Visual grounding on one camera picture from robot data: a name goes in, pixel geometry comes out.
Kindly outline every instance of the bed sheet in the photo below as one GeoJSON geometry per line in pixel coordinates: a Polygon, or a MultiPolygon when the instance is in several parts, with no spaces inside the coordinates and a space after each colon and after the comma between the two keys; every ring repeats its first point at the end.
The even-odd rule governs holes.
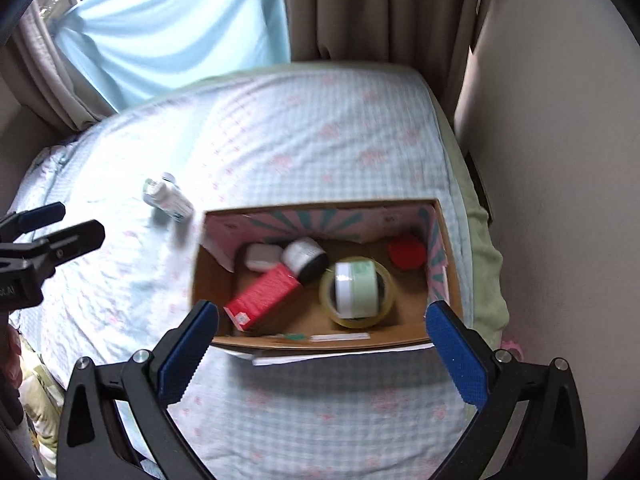
{"type": "MultiPolygon", "coordinates": [[[[12,317],[65,386],[78,357],[125,360],[178,325],[205,210],[437,198],[465,322],[474,317],[460,188],[411,70],[302,65],[203,82],[103,121],[50,164],[44,202],[62,200],[67,215],[48,229],[96,218],[107,233],[100,251],[58,269],[40,309],[12,317]],[[142,202],[143,180],[161,171],[194,203],[190,224],[142,202]]],[[[18,198],[15,208],[33,206],[28,192],[18,198]]],[[[253,367],[210,348],[170,413],[220,479],[424,479],[466,426],[433,350],[253,367]]]]}

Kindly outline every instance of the curtain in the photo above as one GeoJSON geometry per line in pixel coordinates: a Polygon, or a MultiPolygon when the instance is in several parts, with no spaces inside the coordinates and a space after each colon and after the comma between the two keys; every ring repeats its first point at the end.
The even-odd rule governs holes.
{"type": "Polygon", "coordinates": [[[18,102],[49,123],[60,137],[83,131],[113,114],[57,51],[35,0],[0,49],[0,73],[18,102]]]}
{"type": "Polygon", "coordinates": [[[478,0],[286,0],[291,58],[407,64],[452,120],[478,0]]]}
{"type": "Polygon", "coordinates": [[[290,61],[284,0],[83,0],[54,41],[118,111],[202,78],[290,61]]]}

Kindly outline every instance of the cardboard box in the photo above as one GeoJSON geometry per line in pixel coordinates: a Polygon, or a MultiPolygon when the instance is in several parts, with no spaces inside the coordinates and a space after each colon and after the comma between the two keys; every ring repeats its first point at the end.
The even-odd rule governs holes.
{"type": "Polygon", "coordinates": [[[213,343],[239,351],[264,349],[299,352],[383,349],[414,346],[429,341],[424,311],[436,300],[446,300],[462,318],[458,276],[447,228],[437,200],[315,203],[207,213],[208,239],[200,247],[193,280],[193,301],[215,303],[220,326],[213,343]],[[412,230],[426,242],[425,269],[401,272],[386,256],[389,238],[412,230]],[[319,282],[307,285],[291,304],[251,333],[235,329],[223,307],[257,279],[242,263],[244,248],[252,242],[282,243],[310,236],[330,259],[366,256],[392,274],[396,302],[379,325],[349,330],[335,324],[319,302],[319,282]],[[278,335],[297,334],[291,340],[278,335]]]}

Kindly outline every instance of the beige curtain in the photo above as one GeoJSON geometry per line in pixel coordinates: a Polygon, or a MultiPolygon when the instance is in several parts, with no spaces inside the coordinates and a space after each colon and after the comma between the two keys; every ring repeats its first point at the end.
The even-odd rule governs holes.
{"type": "Polygon", "coordinates": [[[56,49],[35,0],[0,49],[0,74],[20,104],[61,137],[83,131],[114,113],[56,49]]]}
{"type": "Polygon", "coordinates": [[[286,0],[292,60],[375,60],[417,69],[452,120],[478,0],[286,0]]]}

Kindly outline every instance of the red cardboard package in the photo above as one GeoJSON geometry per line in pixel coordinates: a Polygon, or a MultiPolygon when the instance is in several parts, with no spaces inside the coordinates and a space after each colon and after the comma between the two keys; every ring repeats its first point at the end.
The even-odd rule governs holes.
{"type": "Polygon", "coordinates": [[[278,264],[227,303],[225,311],[238,330],[248,330],[301,286],[287,266],[278,264]]]}

